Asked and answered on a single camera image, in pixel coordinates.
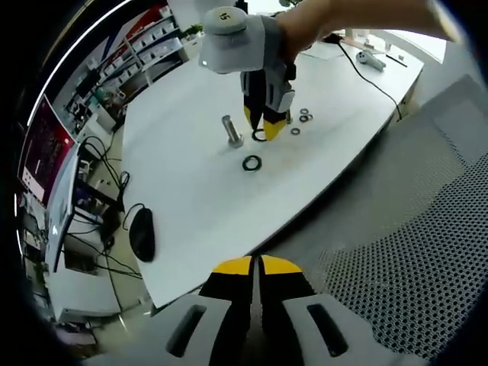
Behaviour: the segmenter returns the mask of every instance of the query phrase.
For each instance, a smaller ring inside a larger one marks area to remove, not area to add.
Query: monitor
[[[57,173],[75,140],[44,95],[22,147],[18,178],[44,206],[49,202]]]
[[[51,273],[57,270],[64,239],[72,218],[75,216],[73,195],[78,170],[79,145],[75,144],[68,151],[59,168],[53,184],[53,193],[47,205],[47,229],[49,232],[44,261]]]

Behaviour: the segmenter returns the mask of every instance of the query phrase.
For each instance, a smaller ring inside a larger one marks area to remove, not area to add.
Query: metal bolt
[[[291,116],[290,110],[287,111],[287,124],[293,123],[293,117]]]
[[[222,117],[222,124],[226,129],[227,135],[229,136],[229,145],[234,149],[241,147],[244,144],[242,135],[237,133],[229,115]]]

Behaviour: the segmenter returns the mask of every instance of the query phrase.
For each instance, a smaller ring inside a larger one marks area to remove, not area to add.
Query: white table
[[[393,102],[362,80],[337,46],[314,47],[332,58],[297,58],[295,121],[270,143],[251,139],[239,75],[213,74],[196,60],[161,78],[128,107],[123,169],[132,178],[124,203],[128,208],[142,202],[153,212],[156,257],[139,267],[157,307],[205,282],[221,261],[250,253],[286,226],[390,119]],[[358,51],[345,48],[355,59]],[[406,55],[406,68],[380,58],[387,64],[382,73],[357,66],[400,102],[422,63]],[[314,119],[301,124],[301,108]],[[245,136],[240,149],[227,145],[225,114]],[[292,136],[292,127],[301,134]],[[251,154],[262,158],[255,173],[241,167]]]

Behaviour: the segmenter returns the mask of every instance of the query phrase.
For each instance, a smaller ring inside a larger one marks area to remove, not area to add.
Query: white controller
[[[383,61],[380,61],[374,57],[373,53],[371,53],[369,50],[364,50],[358,53],[356,55],[356,60],[359,61],[359,63],[374,67],[378,71],[383,71],[384,67],[387,65]]]

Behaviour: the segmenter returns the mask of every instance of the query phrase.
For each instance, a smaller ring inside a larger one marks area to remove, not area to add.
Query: wires
[[[366,82],[368,82],[369,84],[373,85],[376,89],[378,89],[380,92],[382,92],[383,94],[385,94],[389,99],[391,99],[393,101],[393,103],[395,104],[395,108],[396,108],[396,112],[398,113],[398,116],[400,117],[400,119],[402,119],[402,112],[400,112],[400,108],[398,107],[398,104],[397,102],[391,97],[391,95],[389,95],[388,93],[386,93],[382,88],[380,88],[378,85],[374,84],[372,81],[366,79],[358,70],[358,68],[356,67],[356,65],[354,64],[354,61],[352,61],[351,57],[348,55],[348,53],[344,50],[344,47],[342,47],[342,45],[340,44],[340,42],[337,42],[337,45],[340,47],[340,49],[342,50],[342,52],[345,54],[345,56],[348,58],[349,62],[351,63],[352,67],[354,67],[354,70],[356,70],[357,74],[361,77],[361,79],[365,80]]]
[[[76,217],[73,217],[73,221],[76,221],[77,223],[85,223],[87,225],[99,225],[100,226],[100,223],[93,223],[91,221],[84,221],[84,220],[78,220]]]
[[[106,269],[107,271],[109,272],[113,272],[113,273],[117,273],[119,275],[124,275],[124,276],[127,276],[127,277],[132,277],[132,278],[135,278],[137,280],[142,280],[143,278],[140,277],[140,276],[137,276],[133,273],[130,273],[130,272],[125,272],[125,271],[119,271],[118,269],[113,269],[113,268],[109,268],[109,267],[104,267],[103,265],[95,265],[96,268],[101,268],[101,269]]]
[[[98,226],[97,227],[94,227],[93,229],[91,229],[89,231],[85,231],[85,232],[82,232],[82,233],[68,233],[68,234],[71,235],[71,236],[74,236],[74,235],[85,235],[85,234],[93,233],[94,231],[97,231],[97,230],[98,230]]]
[[[85,240],[83,239],[80,239],[80,238],[77,238],[80,242],[82,242],[83,244],[85,244],[86,246],[89,246],[90,248],[92,248],[93,250],[95,250],[99,255],[104,255],[106,258],[107,258],[107,265],[108,265],[108,259],[112,259],[114,262],[116,262],[117,264],[121,265],[122,267],[125,267],[127,269],[130,270],[130,272],[124,272],[124,273],[130,273],[131,275],[135,275],[137,276],[139,279],[142,280],[142,275],[135,271],[132,267],[130,267],[129,265],[126,265],[120,261],[118,261],[117,259],[115,259],[114,257],[112,257],[111,255],[109,255],[107,253],[106,250],[104,250],[103,252],[100,252],[95,246],[93,246],[92,244],[90,244],[89,242],[86,242]]]
[[[95,146],[95,145],[93,145],[92,143],[89,142],[89,139],[95,139],[98,142],[100,142],[100,144],[101,144],[101,146],[102,146],[102,148],[104,150],[103,154],[98,149],[97,146]],[[119,194],[117,196],[117,202],[120,205],[122,205],[123,204],[122,197],[124,196],[125,188],[129,184],[130,174],[128,172],[123,171],[123,172],[121,172],[120,175],[117,175],[117,171],[115,170],[115,168],[112,166],[112,164],[110,164],[108,162],[109,159],[107,158],[107,150],[105,150],[104,144],[100,140],[99,137],[97,137],[97,136],[88,136],[82,142],[81,147],[84,147],[84,146],[90,146],[98,154],[99,159],[101,160],[101,162],[103,162],[103,164],[105,165],[105,168],[107,168],[108,173],[110,174],[110,176],[114,180],[115,185],[119,189]]]

